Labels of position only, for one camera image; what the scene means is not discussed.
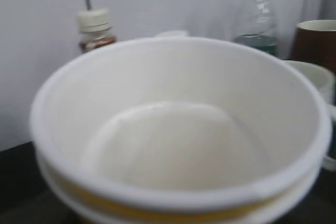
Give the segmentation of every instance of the clear plastic bottle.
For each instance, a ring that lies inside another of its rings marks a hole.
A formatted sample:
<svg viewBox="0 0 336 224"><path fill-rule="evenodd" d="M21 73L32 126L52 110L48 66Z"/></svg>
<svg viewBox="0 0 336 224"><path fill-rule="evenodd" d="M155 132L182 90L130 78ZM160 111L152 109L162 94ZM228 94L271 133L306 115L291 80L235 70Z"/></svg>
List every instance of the clear plastic bottle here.
<svg viewBox="0 0 336 224"><path fill-rule="evenodd" d="M244 0L234 34L236 43L278 56L276 15L269 0Z"/></svg>
<svg viewBox="0 0 336 224"><path fill-rule="evenodd" d="M89 52L117 42L111 33L109 11L107 9L88 10L78 14L80 32L83 34L79 47L83 52Z"/></svg>

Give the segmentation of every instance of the bottle cap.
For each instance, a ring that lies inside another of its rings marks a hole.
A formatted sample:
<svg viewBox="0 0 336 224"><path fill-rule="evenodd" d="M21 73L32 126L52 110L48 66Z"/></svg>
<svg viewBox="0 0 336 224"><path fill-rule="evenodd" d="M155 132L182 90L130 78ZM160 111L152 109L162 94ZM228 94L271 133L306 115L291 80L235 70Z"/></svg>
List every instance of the bottle cap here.
<svg viewBox="0 0 336 224"><path fill-rule="evenodd" d="M79 30L82 33L103 31L111 28L108 9L87 10L77 16Z"/></svg>

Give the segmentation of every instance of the table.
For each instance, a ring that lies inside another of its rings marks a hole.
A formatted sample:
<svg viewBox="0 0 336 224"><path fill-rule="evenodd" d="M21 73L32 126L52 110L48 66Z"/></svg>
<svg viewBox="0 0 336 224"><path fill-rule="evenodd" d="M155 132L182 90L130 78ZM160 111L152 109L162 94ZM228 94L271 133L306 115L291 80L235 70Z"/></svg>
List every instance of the table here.
<svg viewBox="0 0 336 224"><path fill-rule="evenodd" d="M0 152L0 224L79 224L49 190L32 143ZM335 224L336 173L321 170L311 192L275 224Z"/></svg>

